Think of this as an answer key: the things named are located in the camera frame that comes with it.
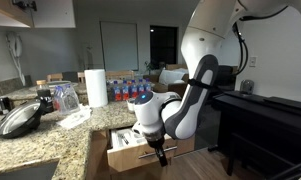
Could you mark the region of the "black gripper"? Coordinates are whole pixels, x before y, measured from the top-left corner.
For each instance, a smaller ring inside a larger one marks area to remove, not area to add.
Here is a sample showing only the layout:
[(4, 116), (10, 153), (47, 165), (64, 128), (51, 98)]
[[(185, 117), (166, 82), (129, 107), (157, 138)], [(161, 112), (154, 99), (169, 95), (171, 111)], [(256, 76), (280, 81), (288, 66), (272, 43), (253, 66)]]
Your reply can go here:
[(146, 140), (148, 142), (148, 145), (155, 149), (155, 153), (159, 159), (160, 165), (162, 167), (166, 166), (167, 159), (163, 149), (163, 144), (165, 142), (164, 135), (162, 133), (147, 134)]

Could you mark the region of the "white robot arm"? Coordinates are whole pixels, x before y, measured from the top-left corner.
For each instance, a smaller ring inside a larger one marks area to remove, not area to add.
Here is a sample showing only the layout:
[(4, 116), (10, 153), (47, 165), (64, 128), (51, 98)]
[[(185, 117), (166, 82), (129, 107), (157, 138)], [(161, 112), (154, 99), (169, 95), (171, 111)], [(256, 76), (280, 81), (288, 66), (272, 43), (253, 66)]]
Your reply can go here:
[(143, 92), (135, 99), (141, 133), (155, 150), (161, 166), (167, 165), (165, 137), (188, 139), (198, 127), (198, 115), (218, 73), (218, 51), (235, 22), (263, 18), (291, 6), (301, 14), (301, 0), (201, 0), (185, 30), (181, 52), (189, 72), (183, 96), (175, 92)]

